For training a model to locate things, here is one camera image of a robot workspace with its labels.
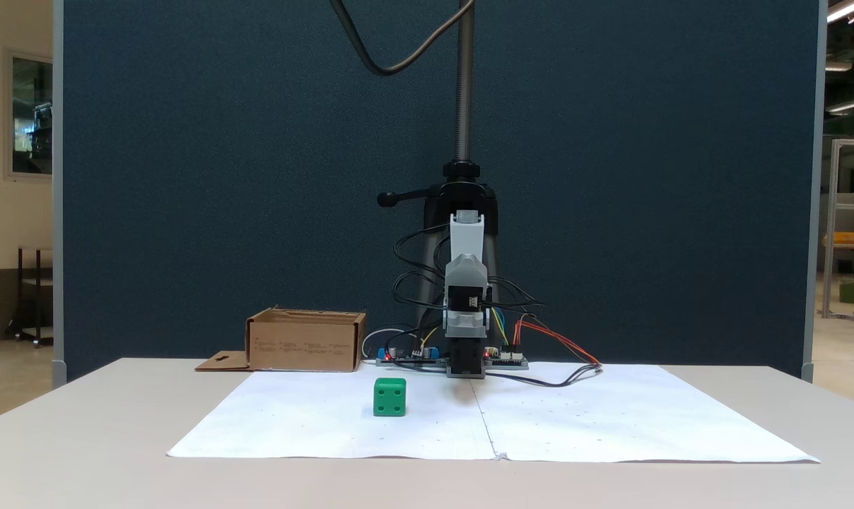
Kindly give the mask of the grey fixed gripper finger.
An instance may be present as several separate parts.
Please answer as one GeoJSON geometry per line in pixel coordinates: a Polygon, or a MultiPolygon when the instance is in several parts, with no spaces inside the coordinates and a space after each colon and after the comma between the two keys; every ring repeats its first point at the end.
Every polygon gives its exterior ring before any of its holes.
{"type": "Polygon", "coordinates": [[[446,286],[486,286],[488,274],[480,257],[459,254],[445,267],[446,286]]]}

